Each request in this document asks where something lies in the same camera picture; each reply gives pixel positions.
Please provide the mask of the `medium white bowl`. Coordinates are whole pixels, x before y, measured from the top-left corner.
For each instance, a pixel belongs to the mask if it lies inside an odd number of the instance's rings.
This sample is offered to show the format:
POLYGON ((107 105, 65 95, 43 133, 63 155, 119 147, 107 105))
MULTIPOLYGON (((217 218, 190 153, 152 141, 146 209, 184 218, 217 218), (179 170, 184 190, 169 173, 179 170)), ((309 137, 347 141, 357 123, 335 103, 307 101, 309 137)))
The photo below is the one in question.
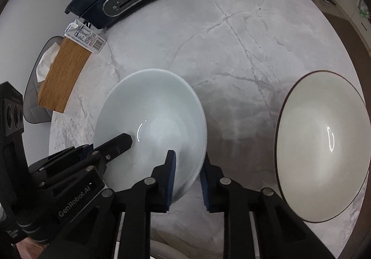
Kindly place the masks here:
POLYGON ((149 177, 176 153, 172 201, 193 185, 201 171, 207 146, 204 110, 192 87, 163 69, 144 69, 119 82, 99 113, 94 146, 127 133, 132 146, 108 162, 104 182, 114 191, 129 189, 149 177))

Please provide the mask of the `floral cream bowl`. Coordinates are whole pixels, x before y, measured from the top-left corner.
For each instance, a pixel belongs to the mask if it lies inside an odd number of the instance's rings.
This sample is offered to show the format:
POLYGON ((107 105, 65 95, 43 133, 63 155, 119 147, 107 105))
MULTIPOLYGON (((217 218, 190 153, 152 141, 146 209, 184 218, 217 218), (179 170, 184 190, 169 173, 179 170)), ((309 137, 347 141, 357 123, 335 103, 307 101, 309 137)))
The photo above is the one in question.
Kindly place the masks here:
POLYGON ((290 90, 275 135, 278 187, 301 219, 322 223, 359 194, 370 165, 370 118, 343 76, 314 71, 290 90))

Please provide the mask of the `grey quilted chair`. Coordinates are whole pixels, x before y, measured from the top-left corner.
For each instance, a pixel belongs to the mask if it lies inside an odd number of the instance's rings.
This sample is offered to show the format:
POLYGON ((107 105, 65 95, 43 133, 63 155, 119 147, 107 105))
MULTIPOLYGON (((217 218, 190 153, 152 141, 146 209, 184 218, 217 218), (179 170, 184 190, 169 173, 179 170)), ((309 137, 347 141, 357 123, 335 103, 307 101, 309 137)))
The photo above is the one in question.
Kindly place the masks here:
POLYGON ((36 68, 47 49, 49 49, 54 43, 60 45, 62 39, 61 36, 50 38, 42 48, 33 66, 23 99, 23 116, 28 123, 39 124, 51 122, 53 111, 38 105, 38 90, 42 83, 39 83, 37 80, 36 68))

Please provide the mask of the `wooden tissue box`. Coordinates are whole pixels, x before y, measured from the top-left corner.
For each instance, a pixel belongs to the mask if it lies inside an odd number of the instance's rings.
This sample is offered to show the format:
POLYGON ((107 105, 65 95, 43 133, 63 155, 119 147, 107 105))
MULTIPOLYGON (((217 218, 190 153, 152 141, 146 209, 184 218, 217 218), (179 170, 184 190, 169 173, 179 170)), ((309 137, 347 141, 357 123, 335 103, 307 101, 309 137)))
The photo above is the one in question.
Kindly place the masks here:
POLYGON ((62 114, 90 55, 89 50, 64 38, 38 92, 38 105, 62 114))

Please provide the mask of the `small milk carton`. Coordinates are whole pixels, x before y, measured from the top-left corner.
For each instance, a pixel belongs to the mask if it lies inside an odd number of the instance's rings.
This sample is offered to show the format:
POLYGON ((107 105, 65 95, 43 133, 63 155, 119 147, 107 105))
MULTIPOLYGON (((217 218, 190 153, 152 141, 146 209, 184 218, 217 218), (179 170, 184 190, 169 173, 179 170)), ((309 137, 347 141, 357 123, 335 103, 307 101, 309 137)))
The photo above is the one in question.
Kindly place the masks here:
POLYGON ((99 54, 106 44, 105 39, 78 19, 67 26, 64 36, 94 54, 99 54))

